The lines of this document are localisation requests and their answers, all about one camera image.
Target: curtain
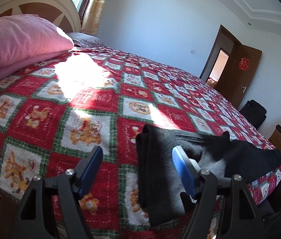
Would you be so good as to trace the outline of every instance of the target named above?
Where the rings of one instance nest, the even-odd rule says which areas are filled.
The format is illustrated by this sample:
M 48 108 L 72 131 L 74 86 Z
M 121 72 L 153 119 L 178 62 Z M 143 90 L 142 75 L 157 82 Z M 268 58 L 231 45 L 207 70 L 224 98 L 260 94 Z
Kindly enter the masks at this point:
M 90 0 L 82 23 L 82 33 L 97 35 L 106 0 Z

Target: crown molding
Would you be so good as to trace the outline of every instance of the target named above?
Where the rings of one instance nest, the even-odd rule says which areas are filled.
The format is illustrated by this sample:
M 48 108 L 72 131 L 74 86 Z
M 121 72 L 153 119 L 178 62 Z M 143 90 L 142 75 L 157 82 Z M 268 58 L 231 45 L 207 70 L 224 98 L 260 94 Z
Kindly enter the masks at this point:
M 281 35 L 281 11 L 254 9 L 245 0 L 218 1 L 232 11 L 247 28 Z

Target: metal screw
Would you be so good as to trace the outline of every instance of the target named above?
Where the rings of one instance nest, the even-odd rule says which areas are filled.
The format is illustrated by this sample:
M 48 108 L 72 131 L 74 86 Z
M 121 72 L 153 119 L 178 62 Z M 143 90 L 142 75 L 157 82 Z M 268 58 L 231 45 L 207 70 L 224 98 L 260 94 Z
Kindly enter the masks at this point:
M 42 178 L 41 175 L 37 174 L 33 177 L 33 180 L 38 182 L 41 178 Z
M 73 175 L 74 170 L 73 170 L 73 169 L 67 169 L 67 170 L 65 171 L 65 173 L 66 173 L 66 175 Z
M 239 174 L 235 174 L 234 179 L 235 181 L 240 182 L 242 180 L 242 177 Z
M 201 169 L 201 174 L 202 175 L 209 175 L 210 174 L 210 171 L 208 169 Z

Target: pink pillow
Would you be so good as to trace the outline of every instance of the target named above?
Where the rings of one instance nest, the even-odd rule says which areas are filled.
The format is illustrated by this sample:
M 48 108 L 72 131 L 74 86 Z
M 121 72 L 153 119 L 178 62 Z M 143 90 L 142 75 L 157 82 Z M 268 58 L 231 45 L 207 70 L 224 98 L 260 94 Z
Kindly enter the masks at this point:
M 68 51 L 73 41 L 60 28 L 33 14 L 0 18 L 0 68 L 21 60 Z

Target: gray pillow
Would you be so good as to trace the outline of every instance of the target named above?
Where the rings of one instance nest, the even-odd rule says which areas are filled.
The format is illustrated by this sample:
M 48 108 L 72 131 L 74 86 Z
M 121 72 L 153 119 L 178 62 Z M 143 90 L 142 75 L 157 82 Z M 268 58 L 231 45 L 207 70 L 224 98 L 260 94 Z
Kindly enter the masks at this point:
M 105 44 L 97 37 L 84 33 L 71 32 L 66 33 L 74 42 L 76 47 L 104 47 Z

